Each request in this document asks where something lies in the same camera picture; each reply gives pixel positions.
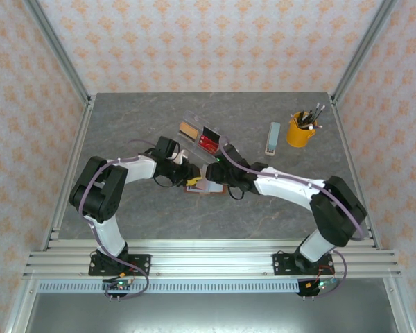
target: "mounting plate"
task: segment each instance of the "mounting plate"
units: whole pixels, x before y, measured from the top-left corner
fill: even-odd
[[[150,268],[151,268],[151,255],[128,255],[129,263],[141,268],[144,270],[146,275],[150,275]],[[132,270],[133,273],[138,273],[138,270]],[[115,276],[122,273],[119,265],[117,266],[110,266],[107,262],[102,259],[99,254],[92,254],[91,255],[91,263],[89,264],[88,275],[89,276]]]
[[[317,275],[320,266],[330,266],[334,269],[333,257],[330,254],[323,255],[308,271],[302,272],[295,264],[294,254],[279,251],[272,255],[272,269],[275,275]],[[321,275],[333,275],[330,269],[321,269]]]

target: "blue eraser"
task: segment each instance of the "blue eraser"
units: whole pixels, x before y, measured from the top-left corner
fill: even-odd
[[[277,146],[277,138],[279,137],[280,123],[271,123],[270,134],[268,136],[267,149],[273,151]]]

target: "orange floral wallpaper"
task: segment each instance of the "orange floral wallpaper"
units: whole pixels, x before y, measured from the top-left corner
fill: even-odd
[[[333,92],[381,0],[41,0],[88,92]]]
[[[399,0],[339,105],[385,248],[399,251],[416,312],[416,0]]]
[[[22,0],[0,0],[0,332],[53,213],[83,106]]]

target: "yellow pen holder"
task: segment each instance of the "yellow pen holder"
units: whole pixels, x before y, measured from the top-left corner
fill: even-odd
[[[316,134],[316,130],[309,130],[308,128],[302,129],[297,125],[296,119],[299,117],[300,112],[296,113],[290,120],[290,128],[286,133],[286,141],[295,148],[302,148],[308,144],[308,140]]]

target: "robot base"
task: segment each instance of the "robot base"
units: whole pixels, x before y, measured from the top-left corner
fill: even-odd
[[[304,270],[301,270],[295,263],[295,255],[292,253],[278,252],[272,255],[272,268],[275,275],[318,275],[319,268],[321,275],[333,275],[333,271],[326,268],[333,267],[333,257],[330,254],[323,255],[317,262]]]
[[[128,258],[123,258],[126,262],[141,268],[146,275],[150,275],[151,255],[128,255]],[[91,263],[89,264],[89,276],[115,276],[120,273],[126,275],[138,274],[138,270],[122,265],[108,256],[96,251],[91,255]]]

